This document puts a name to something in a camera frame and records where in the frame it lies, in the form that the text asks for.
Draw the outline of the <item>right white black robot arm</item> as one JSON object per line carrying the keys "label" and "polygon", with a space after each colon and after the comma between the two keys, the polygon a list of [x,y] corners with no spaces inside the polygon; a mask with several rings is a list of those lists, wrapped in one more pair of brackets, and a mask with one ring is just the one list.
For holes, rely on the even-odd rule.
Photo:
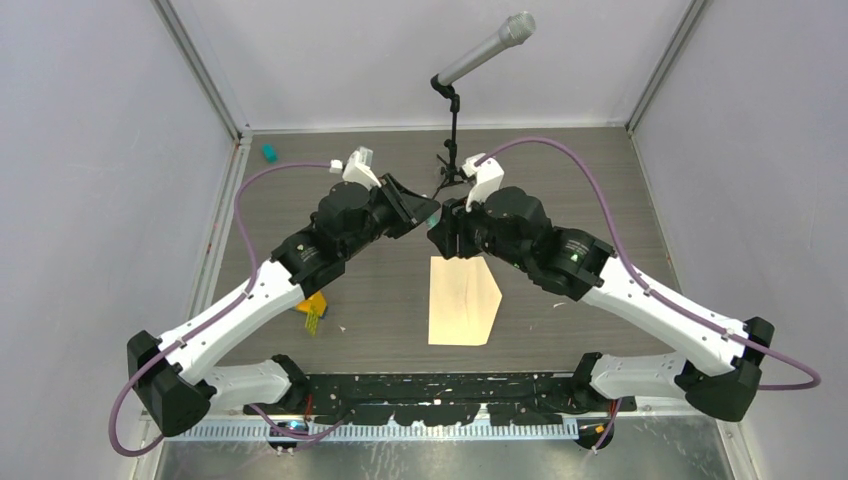
{"label": "right white black robot arm", "polygon": [[763,353],[740,345],[684,316],[685,311],[767,347],[773,325],[760,318],[724,317],[639,270],[586,231],[556,226],[541,201],[505,187],[482,203],[450,199],[428,222],[428,239],[446,259],[485,253],[527,275],[542,290],[612,313],[672,347],[662,355],[581,357],[570,380],[582,410],[623,397],[686,401],[713,418],[738,422],[760,386]]}

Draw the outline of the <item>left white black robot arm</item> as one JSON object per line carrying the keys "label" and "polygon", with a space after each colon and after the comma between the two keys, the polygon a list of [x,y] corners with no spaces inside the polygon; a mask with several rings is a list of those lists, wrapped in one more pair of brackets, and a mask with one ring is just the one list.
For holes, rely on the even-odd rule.
{"label": "left white black robot arm", "polygon": [[397,239],[440,208],[385,174],[370,184],[342,181],[318,203],[307,226],[288,236],[248,280],[206,311],[154,336],[127,343],[132,389],[164,437],[199,423],[213,407],[272,404],[298,412],[307,398],[282,361],[218,367],[230,350],[281,312],[335,281],[347,261],[382,237]]}

